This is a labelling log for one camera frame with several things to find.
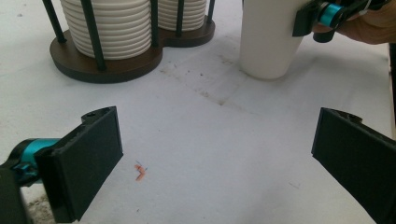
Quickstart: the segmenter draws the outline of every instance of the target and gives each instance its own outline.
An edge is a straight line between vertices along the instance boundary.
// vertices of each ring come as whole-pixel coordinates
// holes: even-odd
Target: wooden base
[[[106,60],[106,71],[97,69],[96,60],[80,53],[74,45],[70,31],[64,32],[65,43],[55,38],[49,51],[56,67],[68,77],[91,83],[118,83],[129,81],[149,73],[163,58],[163,48],[190,48],[209,42],[215,33],[214,22],[205,23],[195,31],[176,32],[159,29],[160,46],[151,47],[145,53],[125,60]]]

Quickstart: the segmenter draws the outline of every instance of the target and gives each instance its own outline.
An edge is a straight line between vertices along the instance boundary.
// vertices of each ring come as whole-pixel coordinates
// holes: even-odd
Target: stain
[[[231,65],[233,64],[233,61],[229,58],[226,58],[224,55],[218,55],[221,58],[221,62],[223,64]]]
[[[140,164],[140,162],[137,161],[137,164],[134,166],[134,168],[136,169],[136,171],[139,172],[139,176],[136,178],[136,181],[141,181],[143,179],[143,177],[145,177],[146,175],[146,171],[148,168],[143,168],[143,165]]]
[[[175,68],[177,68],[177,66],[176,66],[176,64],[175,63],[173,63],[173,64],[168,64],[168,65],[166,65],[164,68],[162,68],[161,70],[160,70],[160,72],[161,73],[164,73],[164,74],[169,74],[171,71],[173,71],[173,69],[175,69]]]
[[[35,224],[56,224],[47,195],[28,203],[27,209]]]
[[[210,101],[212,101],[212,102],[214,102],[214,103],[216,103],[218,105],[224,105],[227,102],[227,99],[216,99],[216,98],[214,98],[207,91],[201,91],[200,94],[202,96],[204,96],[205,98],[207,98],[208,100],[210,100]]]
[[[294,187],[295,189],[300,189],[300,183],[295,185],[289,182],[289,185],[291,185],[292,187]]]
[[[253,111],[249,111],[246,108],[242,107],[241,105],[238,105],[232,101],[227,101],[227,107],[234,109],[234,110],[241,111],[243,113],[249,113],[250,115],[254,115],[254,116],[258,116],[258,117],[262,116],[261,114],[255,113]]]
[[[230,40],[232,40],[232,41],[234,41],[234,42],[237,42],[237,43],[239,43],[241,41],[241,38],[239,36],[226,35],[225,37],[230,39]]]

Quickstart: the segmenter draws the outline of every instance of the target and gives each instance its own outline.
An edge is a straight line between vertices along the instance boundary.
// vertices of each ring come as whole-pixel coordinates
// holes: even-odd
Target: black metal rod
[[[389,74],[392,83],[393,112],[396,115],[396,43],[389,44],[389,65]]]
[[[158,36],[158,0],[151,0],[151,46],[159,46]]]
[[[102,46],[100,44],[98,28],[96,26],[95,16],[91,0],[81,0],[82,10],[84,11],[85,21],[87,22],[88,31],[90,33],[93,53],[98,65],[99,71],[106,70],[105,57],[103,56]]]
[[[215,0],[210,0],[209,12],[207,13],[207,21],[206,21],[207,23],[212,23],[214,9],[215,9]]]
[[[178,0],[177,5],[177,21],[176,21],[176,36],[181,36],[183,30],[183,14],[184,14],[184,0]]]
[[[53,31],[56,34],[56,38],[59,43],[64,43],[67,40],[64,38],[64,32],[62,32],[61,24],[58,21],[58,17],[56,16],[55,9],[53,8],[53,4],[51,0],[43,0],[44,7],[46,8],[47,14],[49,15],[50,23],[52,24]]]

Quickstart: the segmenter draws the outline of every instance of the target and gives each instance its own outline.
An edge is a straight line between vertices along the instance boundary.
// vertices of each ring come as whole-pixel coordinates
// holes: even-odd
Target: red stain
[[[143,168],[143,166],[141,164],[137,164],[134,166],[134,168],[140,173],[140,175],[137,177],[136,181],[140,181],[143,179],[143,177],[146,174],[146,170],[145,168]]]

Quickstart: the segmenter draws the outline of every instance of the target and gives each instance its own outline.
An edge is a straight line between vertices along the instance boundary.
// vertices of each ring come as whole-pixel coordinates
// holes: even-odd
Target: white table
[[[56,69],[41,1],[2,1],[0,163],[21,140],[63,137],[115,105],[124,157],[81,223],[373,223],[310,150],[321,107],[392,135],[387,46],[308,36],[284,77],[260,81],[239,70],[241,18],[240,0],[218,1],[210,43],[165,49],[148,75],[96,85]],[[148,168],[140,182],[136,161]],[[32,202],[44,190],[24,192]]]

